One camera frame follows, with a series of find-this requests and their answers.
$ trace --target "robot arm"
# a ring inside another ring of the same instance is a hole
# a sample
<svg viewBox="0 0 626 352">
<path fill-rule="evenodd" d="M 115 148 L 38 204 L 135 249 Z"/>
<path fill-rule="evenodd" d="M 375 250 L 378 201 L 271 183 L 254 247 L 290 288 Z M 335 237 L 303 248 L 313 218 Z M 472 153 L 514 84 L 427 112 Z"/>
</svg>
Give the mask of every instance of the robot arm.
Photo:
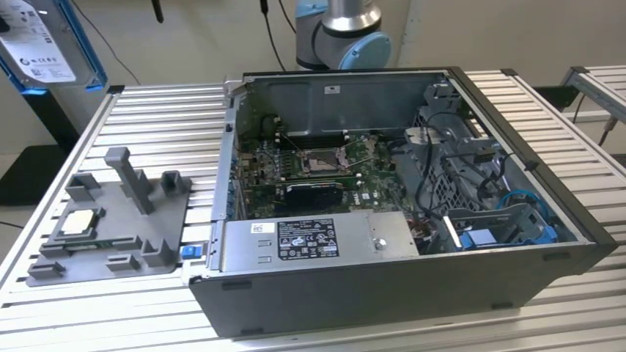
<svg viewBox="0 0 626 352">
<path fill-rule="evenodd" d="M 310 70 L 382 68 L 391 40 L 373 0 L 299 0 L 297 61 Z"/>
</svg>

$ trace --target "green circuit board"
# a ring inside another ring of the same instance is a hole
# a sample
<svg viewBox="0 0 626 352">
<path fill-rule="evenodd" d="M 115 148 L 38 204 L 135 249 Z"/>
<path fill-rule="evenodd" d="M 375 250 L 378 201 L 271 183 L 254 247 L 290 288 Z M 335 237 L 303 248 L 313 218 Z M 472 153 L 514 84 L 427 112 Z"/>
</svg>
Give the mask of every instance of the green circuit board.
<svg viewBox="0 0 626 352">
<path fill-rule="evenodd" d="M 335 148 L 282 150 L 269 142 L 246 148 L 250 152 L 243 155 L 242 178 L 249 219 L 355 210 L 411 211 L 390 152 L 377 136 L 350 135 L 346 146 Z M 302 184 L 335 185 L 342 189 L 341 203 L 294 210 L 285 201 L 285 189 Z"/>
</svg>

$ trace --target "wall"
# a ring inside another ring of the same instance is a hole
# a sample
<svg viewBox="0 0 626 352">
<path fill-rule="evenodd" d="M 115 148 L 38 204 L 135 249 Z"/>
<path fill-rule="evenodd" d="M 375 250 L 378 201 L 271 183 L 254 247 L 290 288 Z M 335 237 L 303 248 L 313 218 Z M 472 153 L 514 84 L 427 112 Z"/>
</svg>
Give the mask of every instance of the wall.
<svg viewBox="0 0 626 352">
<path fill-rule="evenodd" d="M 149 0 L 76 0 L 143 84 L 222 81 L 226 75 L 279 70 L 257 0 L 162 0 L 158 23 Z M 283 1 L 294 23 L 295 0 Z M 378 0 L 383 30 L 398 59 L 409 0 Z M 83 26 L 112 84 L 135 84 L 94 29 Z M 295 35 L 278 0 L 270 0 L 270 25 L 287 69 L 295 69 Z"/>
<path fill-rule="evenodd" d="M 558 84 L 568 67 L 626 63 L 624 0 L 413 0 L 402 67 L 514 68 Z"/>
</svg>

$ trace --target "aluminum workbench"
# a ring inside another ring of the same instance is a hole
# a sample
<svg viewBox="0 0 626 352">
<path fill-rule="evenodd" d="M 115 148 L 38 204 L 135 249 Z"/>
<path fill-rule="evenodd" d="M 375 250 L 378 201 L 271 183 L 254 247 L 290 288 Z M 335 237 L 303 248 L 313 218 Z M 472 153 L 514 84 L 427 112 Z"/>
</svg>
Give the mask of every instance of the aluminum workbench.
<svg viewBox="0 0 626 352">
<path fill-rule="evenodd" d="M 572 67 L 562 81 L 626 123 L 626 66 Z"/>
<path fill-rule="evenodd" d="M 621 245 L 626 243 L 626 171 L 518 76 L 469 73 L 541 158 Z M 581 276 L 558 279 L 521 309 L 257 340 L 215 335 L 182 272 L 28 287 L 78 171 L 116 179 L 103 156 L 128 146 L 150 177 L 193 178 L 183 245 L 207 240 L 225 108 L 222 85 L 128 87 L 107 95 L 14 249 L 2 264 L 0 348 L 38 351 L 624 351 L 626 246 Z"/>
</svg>

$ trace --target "blue cable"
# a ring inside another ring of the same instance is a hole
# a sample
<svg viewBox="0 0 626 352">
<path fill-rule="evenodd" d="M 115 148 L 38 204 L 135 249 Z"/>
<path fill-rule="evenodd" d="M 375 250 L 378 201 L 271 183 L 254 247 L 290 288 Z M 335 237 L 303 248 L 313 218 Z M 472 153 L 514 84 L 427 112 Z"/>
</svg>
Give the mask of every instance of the blue cable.
<svg viewBox="0 0 626 352">
<path fill-rule="evenodd" d="M 524 189 L 517 189 L 516 191 L 512 191 L 505 197 L 502 197 L 502 199 L 498 202 L 497 209 L 501 209 L 509 197 L 517 194 L 524 194 L 532 197 L 537 201 L 537 203 L 540 203 L 541 210 L 544 211 L 544 218 L 548 220 L 549 212 L 548 212 L 546 202 L 533 192 L 526 191 Z"/>
</svg>

